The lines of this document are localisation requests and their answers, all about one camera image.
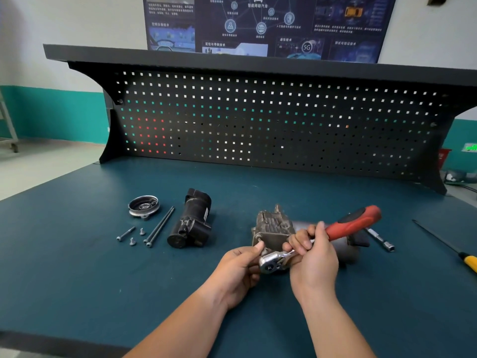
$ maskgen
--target hand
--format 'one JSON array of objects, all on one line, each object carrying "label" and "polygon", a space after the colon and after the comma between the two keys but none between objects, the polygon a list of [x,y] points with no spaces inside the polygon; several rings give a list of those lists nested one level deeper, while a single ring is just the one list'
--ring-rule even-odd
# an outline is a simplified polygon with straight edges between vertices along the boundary
[{"label": "hand", "polygon": [[[315,238],[312,246],[310,238]],[[324,229],[324,222],[299,230],[283,244],[283,250],[299,254],[290,260],[291,289],[298,302],[311,297],[336,299],[334,283],[338,273],[338,258]]]},{"label": "hand", "polygon": [[248,290],[259,282],[258,262],[264,247],[264,242],[260,241],[255,246],[230,250],[201,288],[227,310],[236,307]]}]

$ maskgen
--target white wall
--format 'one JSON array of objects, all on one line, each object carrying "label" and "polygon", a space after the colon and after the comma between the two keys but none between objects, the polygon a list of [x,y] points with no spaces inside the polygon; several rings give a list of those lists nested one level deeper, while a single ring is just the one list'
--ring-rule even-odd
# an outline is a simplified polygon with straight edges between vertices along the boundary
[{"label": "white wall", "polygon": [[[379,62],[477,69],[477,0],[426,3],[397,0]],[[0,25],[4,85],[102,91],[43,43],[147,48],[142,0],[0,0]]]}]

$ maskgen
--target wall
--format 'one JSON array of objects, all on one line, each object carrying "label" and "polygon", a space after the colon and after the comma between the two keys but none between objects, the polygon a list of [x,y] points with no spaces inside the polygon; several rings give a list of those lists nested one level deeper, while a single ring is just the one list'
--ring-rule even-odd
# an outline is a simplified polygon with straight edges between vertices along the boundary
[{"label": "wall", "polygon": [[[477,69],[477,0],[426,2],[397,0],[379,62]],[[142,0],[0,0],[0,84],[10,85],[2,90],[19,136],[105,143],[101,88],[46,60],[43,43],[146,49]],[[473,170],[477,154],[459,151],[477,142],[468,140],[477,136],[477,109],[461,117],[444,144],[453,150],[447,165]]]}]

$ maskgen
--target round metal cover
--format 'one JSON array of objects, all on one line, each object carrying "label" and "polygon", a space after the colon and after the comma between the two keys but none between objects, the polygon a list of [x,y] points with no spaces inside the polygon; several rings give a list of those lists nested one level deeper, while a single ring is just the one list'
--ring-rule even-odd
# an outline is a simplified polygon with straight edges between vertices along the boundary
[{"label": "round metal cover", "polygon": [[160,207],[160,203],[155,196],[140,196],[129,202],[129,213],[135,217],[146,218],[157,212]]}]

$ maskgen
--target green exit sign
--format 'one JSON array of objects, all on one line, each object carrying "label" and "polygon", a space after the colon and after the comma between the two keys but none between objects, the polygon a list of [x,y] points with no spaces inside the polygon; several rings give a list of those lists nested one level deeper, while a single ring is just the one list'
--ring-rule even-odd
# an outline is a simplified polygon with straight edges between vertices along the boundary
[{"label": "green exit sign", "polygon": [[466,143],[462,152],[477,152],[477,143]]}]

